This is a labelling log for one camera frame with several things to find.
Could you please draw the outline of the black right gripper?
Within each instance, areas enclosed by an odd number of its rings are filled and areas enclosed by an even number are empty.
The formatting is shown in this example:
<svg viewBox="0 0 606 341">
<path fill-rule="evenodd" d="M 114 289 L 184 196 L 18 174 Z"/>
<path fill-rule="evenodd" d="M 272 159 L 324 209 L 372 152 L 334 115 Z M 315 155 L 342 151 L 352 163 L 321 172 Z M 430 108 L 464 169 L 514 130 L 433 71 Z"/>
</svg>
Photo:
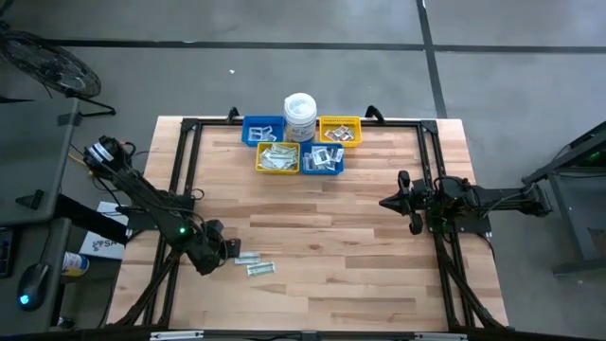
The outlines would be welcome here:
<svg viewBox="0 0 606 341">
<path fill-rule="evenodd" d="M 410 232 L 418 235 L 424 227 L 419 210 L 427 208 L 429 199 L 430 190 L 425 181 L 422 179 L 412 181 L 409 172 L 401 170 L 399 172 L 399 192 L 382 199 L 379 205 L 400 213 L 402 216 L 408 216 Z"/>
</svg>

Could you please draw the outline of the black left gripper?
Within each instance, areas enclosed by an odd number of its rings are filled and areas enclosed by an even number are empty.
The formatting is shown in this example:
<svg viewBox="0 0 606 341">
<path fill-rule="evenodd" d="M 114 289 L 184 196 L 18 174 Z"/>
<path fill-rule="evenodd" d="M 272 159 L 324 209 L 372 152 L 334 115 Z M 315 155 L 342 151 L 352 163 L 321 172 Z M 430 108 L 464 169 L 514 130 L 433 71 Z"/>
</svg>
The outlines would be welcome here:
<svg viewBox="0 0 606 341">
<path fill-rule="evenodd" d="M 239 249 L 229 249 L 226 251 L 226 244 L 229 248 L 240 248 L 240 239 L 224 240 L 224 225 L 219 220 L 210 220 L 204 223 L 201 230 L 195 231 L 193 245 L 191 246 L 191 262 L 196 271 L 202 275 L 212 273 L 225 260 L 235 259 L 240 256 Z"/>
</svg>

